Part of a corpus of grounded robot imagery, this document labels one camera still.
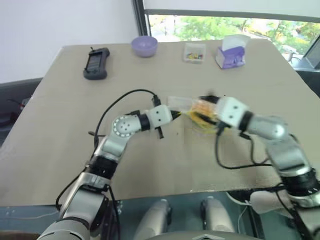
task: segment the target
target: tabletop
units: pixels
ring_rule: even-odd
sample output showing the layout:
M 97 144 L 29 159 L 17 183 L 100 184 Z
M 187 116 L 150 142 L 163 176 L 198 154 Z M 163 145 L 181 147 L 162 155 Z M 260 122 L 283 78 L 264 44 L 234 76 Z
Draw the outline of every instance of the tabletop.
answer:
M 320 101 L 265 39 L 251 39 L 246 64 L 222 70 L 214 60 L 220 40 L 205 41 L 202 64 L 182 61 L 185 42 L 159 43 L 150 58 L 134 55 L 129 44 L 73 45 L 61 49 L 0 149 L 0 205 L 50 205 L 84 167 L 94 149 L 94 131 L 103 111 L 132 89 L 148 89 L 166 103 L 169 96 L 238 98 L 252 112 L 283 117 L 310 162 L 320 169 Z M 93 48 L 108 47 L 108 76 L 86 80 L 83 69 Z M 153 107 L 152 96 L 134 93 L 106 115 L 99 134 L 133 110 Z M 263 188 L 280 182 L 272 167 L 227 170 L 214 157 L 214 135 L 194 131 L 179 117 L 156 131 L 137 133 L 112 179 L 117 199 L 168 196 L 205 191 Z M 255 158 L 263 160 L 259 139 Z M 221 137 L 220 157 L 228 166 L 248 164 L 250 144 L 237 131 Z

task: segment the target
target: black wire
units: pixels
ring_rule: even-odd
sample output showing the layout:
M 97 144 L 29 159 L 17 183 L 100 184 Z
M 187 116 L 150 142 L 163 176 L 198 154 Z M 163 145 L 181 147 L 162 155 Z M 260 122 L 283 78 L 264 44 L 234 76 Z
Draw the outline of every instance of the black wire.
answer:
M 128 96 L 129 94 L 135 93 L 135 92 L 146 92 L 146 93 L 150 93 L 153 96 L 156 96 L 156 94 L 150 90 L 147 89 L 135 89 L 135 90 L 131 90 L 128 91 L 127 93 L 123 94 L 122 96 L 120 96 L 117 100 L 115 100 L 102 114 L 102 116 L 100 117 L 100 120 L 96 126 L 95 132 L 94 132 L 94 138 L 93 138 L 93 144 L 94 144 L 94 151 L 97 149 L 98 145 L 99 145 L 99 137 L 98 137 L 98 131 L 100 128 L 100 125 L 102 123 L 102 120 L 104 119 L 106 113 L 114 106 L 116 105 L 121 99 L 123 99 L 124 97 Z
M 279 187 L 280 185 L 283 185 L 283 183 L 282 183 L 282 182 L 278 183 L 278 184 L 275 186 L 275 188 L 276 188 L 276 187 Z M 283 206 L 283 208 L 291 215 L 292 218 L 294 218 L 294 216 L 293 216 L 293 214 L 292 214 L 292 210 L 290 210 L 290 209 L 285 205 L 285 203 L 282 201 L 282 199 L 280 198 L 280 196 L 279 196 L 279 191 L 280 191 L 280 190 L 275 191 L 276 197 L 278 198 L 278 200 L 279 200 L 279 202 L 281 203 L 281 205 Z
M 55 200 L 55 208 L 60 211 L 60 206 L 59 206 L 59 200 L 61 198 L 61 196 L 65 193 L 65 191 L 78 179 L 78 177 L 80 176 L 80 174 L 85 170 L 86 168 L 84 168 L 67 186 L 65 186 L 65 188 L 59 193 L 58 197 Z
M 255 165 L 264 164 L 265 162 L 267 162 L 269 160 L 269 158 L 266 158 L 262 162 L 255 161 L 255 157 L 254 157 L 254 155 L 255 155 L 255 142 L 250 136 L 248 136 L 248 139 L 251 143 L 251 147 L 250 147 L 250 160 L 251 160 L 251 162 Z
M 220 134 L 215 135 L 215 144 L 214 144 L 215 159 L 220 167 L 222 167 L 224 169 L 234 170 L 234 169 L 245 169 L 245 168 L 253 168 L 253 167 L 260 167 L 260 166 L 268 166 L 268 167 L 272 166 L 271 164 L 262 164 L 262 163 L 242 165 L 242 166 L 225 166 L 225 165 L 223 165 L 219 159 L 219 153 L 218 153 L 220 136 L 221 136 Z
M 116 199 L 115 199 L 114 193 L 113 193 L 110 185 L 109 185 L 109 191 L 110 191 L 112 204 L 113 204 L 113 210 L 114 210 L 115 218 L 116 218 L 116 228 L 117 228 L 117 232 L 118 232 L 118 240 L 121 240 L 121 228 L 120 228 L 119 213 L 118 213 L 118 209 L 117 209 Z
M 17 100 L 14 100 L 14 99 L 7 99 L 7 101 L 18 104 L 18 105 L 23 105 L 21 102 L 18 102 Z
M 104 212 L 103 219 L 102 219 L 102 228 L 100 233 L 100 239 L 101 240 L 109 240 L 111 239 L 111 235 L 113 233 L 114 228 L 114 222 L 115 220 L 115 213 L 114 213 L 114 207 L 111 206 L 111 212 L 109 211 L 109 204 L 112 204 L 111 201 L 108 203 L 107 210 Z
M 293 134 L 291 133 L 290 136 L 291 136 L 297 143 L 299 143 L 298 138 L 297 138 L 295 135 L 293 135 Z
M 112 216 L 113 221 L 110 223 L 110 229 L 109 229 L 110 231 L 108 233 L 107 240 L 112 239 L 112 236 L 115 233 L 114 225 L 118 224 L 117 220 L 114 220 L 113 218 L 114 218 L 114 216 Z
M 91 135 L 91 136 L 94 136 L 95 135 L 95 132 L 94 131 L 88 131 L 88 134 Z

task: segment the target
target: handheld device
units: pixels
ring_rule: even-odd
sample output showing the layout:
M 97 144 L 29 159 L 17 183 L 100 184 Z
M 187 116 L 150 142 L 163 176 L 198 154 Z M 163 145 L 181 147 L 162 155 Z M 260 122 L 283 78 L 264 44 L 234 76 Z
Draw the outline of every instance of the handheld device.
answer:
M 108 48 L 93 49 L 89 52 L 83 76 L 88 80 L 102 80 L 107 77 L 106 61 L 110 51 Z

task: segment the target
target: window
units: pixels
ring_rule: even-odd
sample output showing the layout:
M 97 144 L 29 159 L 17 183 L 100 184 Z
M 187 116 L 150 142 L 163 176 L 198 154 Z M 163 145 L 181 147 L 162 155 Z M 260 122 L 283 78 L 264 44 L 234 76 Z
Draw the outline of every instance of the window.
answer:
M 159 42 L 223 39 L 244 34 L 268 39 L 293 66 L 320 33 L 320 23 L 276 19 L 149 15 L 150 32 Z

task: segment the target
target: small plastic container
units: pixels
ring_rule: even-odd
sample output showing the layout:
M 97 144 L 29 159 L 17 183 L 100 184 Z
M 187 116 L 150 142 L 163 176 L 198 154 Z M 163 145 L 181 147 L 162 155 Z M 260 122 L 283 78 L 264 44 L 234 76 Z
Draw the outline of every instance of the small plastic container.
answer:
M 205 60 L 206 45 L 202 43 L 186 43 L 183 60 L 187 63 L 201 64 Z

